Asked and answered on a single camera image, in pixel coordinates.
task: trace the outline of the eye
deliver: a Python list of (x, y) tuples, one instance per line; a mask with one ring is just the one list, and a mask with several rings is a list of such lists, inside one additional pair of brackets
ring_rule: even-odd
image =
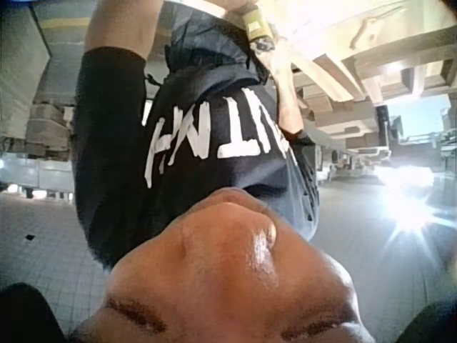
[(317, 322), (303, 328), (287, 330), (281, 334), (281, 337), (286, 342), (299, 343), (338, 326), (336, 322)]
[(113, 309), (135, 323), (142, 330), (152, 334), (160, 334), (166, 331), (166, 325), (147, 309), (144, 305), (135, 301), (119, 301), (108, 299), (106, 307)]

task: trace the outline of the black t-shirt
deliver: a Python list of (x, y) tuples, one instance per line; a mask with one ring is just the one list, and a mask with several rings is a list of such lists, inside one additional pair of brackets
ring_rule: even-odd
[(265, 202), (304, 238), (317, 226), (312, 142), (289, 143), (276, 103), (239, 65), (168, 76), (146, 126), (145, 61), (123, 49), (83, 57), (74, 117), (76, 208), (89, 246), (111, 268), (223, 187)]

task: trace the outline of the person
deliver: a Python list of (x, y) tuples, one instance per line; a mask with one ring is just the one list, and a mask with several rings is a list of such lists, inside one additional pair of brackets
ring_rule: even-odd
[(319, 199), (287, 43), (256, 56), (243, 30), (167, 4), (170, 74), (142, 126), (162, 6), (102, 0), (89, 25), (75, 199), (111, 276), (70, 340), (373, 342), (348, 272), (308, 243)]

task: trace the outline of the nose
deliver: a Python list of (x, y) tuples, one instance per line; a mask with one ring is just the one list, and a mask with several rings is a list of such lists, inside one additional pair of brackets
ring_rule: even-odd
[(183, 225), (186, 259), (214, 281), (261, 277), (275, 282), (276, 227), (266, 215), (233, 203), (193, 214)]

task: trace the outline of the skin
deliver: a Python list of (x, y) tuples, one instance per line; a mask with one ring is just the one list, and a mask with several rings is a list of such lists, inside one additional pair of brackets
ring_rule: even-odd
[(246, 192), (222, 189), (127, 254), (88, 342), (372, 342), (347, 271)]

